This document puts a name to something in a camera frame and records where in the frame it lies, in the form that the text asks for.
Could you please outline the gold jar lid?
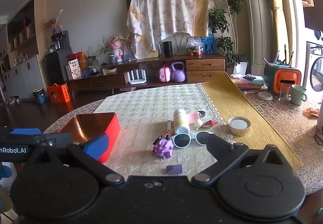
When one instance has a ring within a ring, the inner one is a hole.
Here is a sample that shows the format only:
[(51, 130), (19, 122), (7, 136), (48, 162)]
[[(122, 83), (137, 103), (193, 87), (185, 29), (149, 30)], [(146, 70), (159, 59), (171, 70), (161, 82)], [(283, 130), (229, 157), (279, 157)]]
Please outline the gold jar lid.
[(234, 116), (228, 120), (228, 129), (231, 134), (236, 136), (247, 135), (251, 128), (251, 122), (244, 117)]

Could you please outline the purple spiky toy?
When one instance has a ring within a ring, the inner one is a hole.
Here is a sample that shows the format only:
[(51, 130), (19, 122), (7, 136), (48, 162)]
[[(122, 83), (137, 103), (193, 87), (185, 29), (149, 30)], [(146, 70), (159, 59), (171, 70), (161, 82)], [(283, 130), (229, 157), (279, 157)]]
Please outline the purple spiky toy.
[(170, 135), (160, 136), (153, 142), (153, 154), (161, 159), (171, 158), (174, 144)]

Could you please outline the black clear round case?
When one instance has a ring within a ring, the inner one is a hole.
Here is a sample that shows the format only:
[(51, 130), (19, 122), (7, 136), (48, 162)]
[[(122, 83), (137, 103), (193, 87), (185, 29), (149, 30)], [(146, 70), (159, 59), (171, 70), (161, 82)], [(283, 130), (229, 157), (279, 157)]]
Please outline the black clear round case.
[(205, 112), (202, 110), (198, 111), (198, 113), (201, 118), (205, 116)]

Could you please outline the green orange storage box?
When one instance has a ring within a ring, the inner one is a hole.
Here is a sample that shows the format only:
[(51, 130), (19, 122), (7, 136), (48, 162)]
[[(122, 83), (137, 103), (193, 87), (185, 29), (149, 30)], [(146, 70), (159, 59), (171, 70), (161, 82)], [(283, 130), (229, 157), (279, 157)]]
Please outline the green orange storage box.
[(300, 85), (302, 74), (297, 68), (288, 65), (266, 64), (263, 79), (268, 90), (278, 94), (282, 84)]

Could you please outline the white yellow bottle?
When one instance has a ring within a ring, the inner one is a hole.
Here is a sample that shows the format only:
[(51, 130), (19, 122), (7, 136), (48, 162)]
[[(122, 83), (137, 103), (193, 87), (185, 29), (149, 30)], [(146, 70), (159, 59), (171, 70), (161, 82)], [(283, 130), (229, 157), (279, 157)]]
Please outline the white yellow bottle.
[(174, 111), (173, 122), (175, 134), (190, 133), (188, 115), (184, 109)]

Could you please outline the pink ribbed card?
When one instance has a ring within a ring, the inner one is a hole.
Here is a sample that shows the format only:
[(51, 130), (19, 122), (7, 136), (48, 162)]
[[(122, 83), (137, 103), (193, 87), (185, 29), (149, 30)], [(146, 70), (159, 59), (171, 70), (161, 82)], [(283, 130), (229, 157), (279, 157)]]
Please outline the pink ribbed card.
[(194, 111), (194, 112), (188, 113), (187, 118), (188, 118), (188, 124), (193, 125), (196, 120), (200, 119), (199, 112)]

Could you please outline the green mug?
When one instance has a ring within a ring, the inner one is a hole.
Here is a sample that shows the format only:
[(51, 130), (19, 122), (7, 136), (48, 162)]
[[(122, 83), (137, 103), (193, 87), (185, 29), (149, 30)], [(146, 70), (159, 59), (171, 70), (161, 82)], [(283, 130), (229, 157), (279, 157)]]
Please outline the green mug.
[(291, 102), (295, 105), (301, 105), (307, 101), (306, 88), (300, 85), (291, 86)]

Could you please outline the red foil wrapper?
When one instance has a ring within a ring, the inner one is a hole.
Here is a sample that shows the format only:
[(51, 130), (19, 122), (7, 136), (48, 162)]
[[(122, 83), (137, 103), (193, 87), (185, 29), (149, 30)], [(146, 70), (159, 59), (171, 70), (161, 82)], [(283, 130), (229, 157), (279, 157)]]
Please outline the red foil wrapper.
[(201, 128), (212, 128), (217, 124), (217, 121), (215, 120), (207, 120), (204, 122), (201, 126)]

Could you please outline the blue trash bin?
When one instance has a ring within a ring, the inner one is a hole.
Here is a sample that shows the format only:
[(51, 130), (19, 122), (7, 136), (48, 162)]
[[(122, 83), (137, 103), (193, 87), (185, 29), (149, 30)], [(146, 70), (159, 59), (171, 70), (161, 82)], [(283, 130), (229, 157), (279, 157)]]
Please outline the blue trash bin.
[(47, 97), (43, 88), (38, 88), (34, 90), (33, 96), (35, 97), (36, 102), (40, 105), (47, 102)]

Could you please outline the red metal tin box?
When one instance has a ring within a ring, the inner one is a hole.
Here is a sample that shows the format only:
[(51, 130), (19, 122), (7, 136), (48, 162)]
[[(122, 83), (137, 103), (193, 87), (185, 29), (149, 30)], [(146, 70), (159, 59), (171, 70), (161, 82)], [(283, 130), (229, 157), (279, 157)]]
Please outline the red metal tin box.
[(118, 117), (116, 113), (111, 112), (75, 115), (58, 133), (70, 133), (73, 141), (81, 144), (104, 133), (107, 134), (109, 139), (108, 150), (98, 159), (101, 163), (105, 163), (110, 156), (120, 131), (121, 126)]

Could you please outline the cream small knob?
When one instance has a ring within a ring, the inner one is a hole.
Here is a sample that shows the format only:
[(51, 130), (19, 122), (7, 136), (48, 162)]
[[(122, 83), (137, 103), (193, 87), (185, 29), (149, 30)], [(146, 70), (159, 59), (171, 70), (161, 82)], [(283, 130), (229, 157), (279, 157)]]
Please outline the cream small knob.
[(202, 127), (202, 125), (203, 125), (203, 121), (201, 119), (195, 120), (194, 127), (196, 130), (200, 129)]

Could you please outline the pink toy case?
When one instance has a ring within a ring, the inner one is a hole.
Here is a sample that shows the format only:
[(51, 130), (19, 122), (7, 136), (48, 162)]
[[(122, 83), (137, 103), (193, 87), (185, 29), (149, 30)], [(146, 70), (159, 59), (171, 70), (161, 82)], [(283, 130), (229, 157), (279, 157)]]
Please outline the pink toy case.
[(159, 80), (162, 83), (168, 83), (171, 80), (171, 70), (165, 64), (159, 69)]

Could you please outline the purple rectangular block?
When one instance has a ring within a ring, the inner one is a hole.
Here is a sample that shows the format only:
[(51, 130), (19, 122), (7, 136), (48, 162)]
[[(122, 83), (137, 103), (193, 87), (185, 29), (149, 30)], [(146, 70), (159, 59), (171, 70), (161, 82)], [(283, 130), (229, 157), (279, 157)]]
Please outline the purple rectangular block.
[(183, 168), (182, 165), (168, 165), (166, 166), (166, 174), (168, 175), (175, 175), (175, 174), (182, 174)]

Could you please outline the orange gift bag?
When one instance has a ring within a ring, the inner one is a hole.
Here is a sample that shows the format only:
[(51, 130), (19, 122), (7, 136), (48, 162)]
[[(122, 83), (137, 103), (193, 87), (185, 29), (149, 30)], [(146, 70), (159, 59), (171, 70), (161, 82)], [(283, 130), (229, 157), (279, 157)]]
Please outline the orange gift bag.
[(67, 103), (70, 101), (66, 84), (54, 84), (47, 88), (47, 93), (51, 103)]

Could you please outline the white sunglasses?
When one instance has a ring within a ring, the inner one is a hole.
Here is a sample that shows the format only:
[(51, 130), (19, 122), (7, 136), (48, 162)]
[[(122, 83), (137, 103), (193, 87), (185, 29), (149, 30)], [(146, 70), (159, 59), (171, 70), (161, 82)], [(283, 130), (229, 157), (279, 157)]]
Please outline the white sunglasses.
[(200, 131), (195, 133), (179, 133), (170, 137), (170, 140), (176, 148), (184, 149), (191, 144), (192, 140), (196, 141), (198, 145), (206, 146), (209, 138), (213, 136), (215, 134), (212, 132)]

